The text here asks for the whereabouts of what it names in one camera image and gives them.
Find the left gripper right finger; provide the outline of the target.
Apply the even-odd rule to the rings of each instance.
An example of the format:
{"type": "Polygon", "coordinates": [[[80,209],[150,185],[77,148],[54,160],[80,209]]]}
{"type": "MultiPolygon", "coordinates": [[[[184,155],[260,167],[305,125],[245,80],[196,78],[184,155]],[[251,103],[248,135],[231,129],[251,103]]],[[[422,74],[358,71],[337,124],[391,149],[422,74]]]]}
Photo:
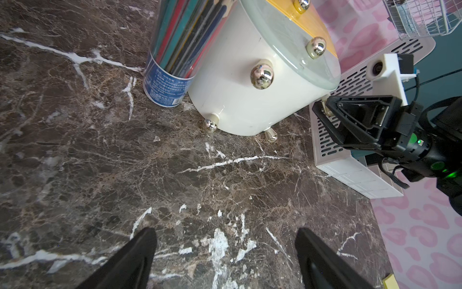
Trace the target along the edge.
{"type": "Polygon", "coordinates": [[[370,289],[372,287],[310,229],[298,229],[295,248],[306,289],[370,289]]]}

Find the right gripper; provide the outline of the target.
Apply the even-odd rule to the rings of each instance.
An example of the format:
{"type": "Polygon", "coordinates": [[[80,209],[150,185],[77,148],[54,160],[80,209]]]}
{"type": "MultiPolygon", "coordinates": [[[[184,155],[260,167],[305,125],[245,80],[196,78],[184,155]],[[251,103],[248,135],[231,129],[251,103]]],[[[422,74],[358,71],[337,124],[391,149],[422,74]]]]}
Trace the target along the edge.
{"type": "Polygon", "coordinates": [[[412,163],[431,149],[431,137],[418,127],[423,106],[402,106],[394,96],[331,96],[313,112],[332,140],[344,149],[374,151],[398,163],[412,163]]]}

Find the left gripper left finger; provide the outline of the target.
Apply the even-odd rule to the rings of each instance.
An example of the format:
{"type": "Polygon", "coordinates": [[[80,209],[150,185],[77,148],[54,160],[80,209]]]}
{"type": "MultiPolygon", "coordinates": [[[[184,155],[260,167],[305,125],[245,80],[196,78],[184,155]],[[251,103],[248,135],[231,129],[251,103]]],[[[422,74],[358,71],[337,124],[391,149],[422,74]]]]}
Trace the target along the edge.
{"type": "Polygon", "coordinates": [[[79,289],[145,289],[157,247],[154,228],[142,229],[79,289]]]}

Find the white drawer cabinet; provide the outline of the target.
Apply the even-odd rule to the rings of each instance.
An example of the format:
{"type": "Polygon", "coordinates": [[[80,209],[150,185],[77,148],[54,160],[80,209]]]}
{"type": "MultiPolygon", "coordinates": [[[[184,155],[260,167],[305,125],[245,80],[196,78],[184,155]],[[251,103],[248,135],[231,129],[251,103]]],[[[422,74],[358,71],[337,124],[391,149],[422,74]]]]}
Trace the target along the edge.
{"type": "Polygon", "coordinates": [[[332,92],[340,76],[311,1],[238,1],[188,94],[206,131],[255,136],[332,92]]]}

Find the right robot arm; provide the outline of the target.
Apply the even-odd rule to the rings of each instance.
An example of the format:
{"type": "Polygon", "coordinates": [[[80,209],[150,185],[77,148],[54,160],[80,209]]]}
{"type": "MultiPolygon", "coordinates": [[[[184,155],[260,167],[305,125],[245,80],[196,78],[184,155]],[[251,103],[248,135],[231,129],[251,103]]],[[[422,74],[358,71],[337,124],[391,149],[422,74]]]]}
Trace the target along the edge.
{"type": "Polygon", "coordinates": [[[404,105],[395,96],[331,96],[324,114],[321,101],[312,110],[332,140],[348,150],[373,151],[397,164],[411,183],[436,178],[436,187],[462,212],[462,99],[444,99],[428,108],[404,105]]]}

